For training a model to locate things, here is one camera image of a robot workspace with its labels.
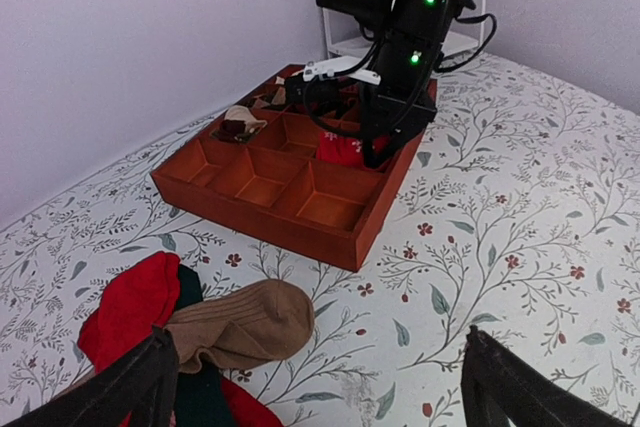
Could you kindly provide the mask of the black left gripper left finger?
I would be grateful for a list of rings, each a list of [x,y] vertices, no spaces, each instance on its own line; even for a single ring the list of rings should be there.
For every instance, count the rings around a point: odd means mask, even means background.
[[[171,334],[155,327],[79,387],[14,421],[29,426],[168,426],[178,376]]]

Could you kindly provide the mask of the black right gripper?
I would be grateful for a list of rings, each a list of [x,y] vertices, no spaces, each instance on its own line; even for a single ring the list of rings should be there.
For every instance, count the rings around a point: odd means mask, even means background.
[[[434,120],[434,100],[420,94],[408,107],[392,96],[376,94],[361,114],[360,136],[365,167],[382,167]]]

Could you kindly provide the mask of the red santa sock pair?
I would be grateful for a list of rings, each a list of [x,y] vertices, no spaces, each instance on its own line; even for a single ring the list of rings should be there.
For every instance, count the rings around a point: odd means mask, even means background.
[[[338,136],[327,131],[319,133],[315,158],[349,168],[374,171],[384,171],[391,162],[390,159],[387,159],[378,167],[367,167],[360,140]]]

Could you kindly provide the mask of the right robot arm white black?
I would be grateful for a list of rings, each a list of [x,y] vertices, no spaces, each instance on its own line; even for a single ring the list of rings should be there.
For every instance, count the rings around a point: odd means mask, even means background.
[[[360,141],[366,167],[385,164],[417,137],[436,114],[427,92],[433,72],[444,58],[450,25],[463,22],[471,0],[316,0],[318,6],[352,16],[373,35],[361,59],[336,57],[305,66],[309,89],[339,78],[363,86],[360,127],[349,132],[329,126],[316,114],[311,120],[337,136]]]

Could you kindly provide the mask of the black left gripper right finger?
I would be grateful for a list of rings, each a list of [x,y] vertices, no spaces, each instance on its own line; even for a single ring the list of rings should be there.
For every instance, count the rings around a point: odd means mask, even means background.
[[[562,389],[473,325],[460,383],[468,426],[633,426]]]

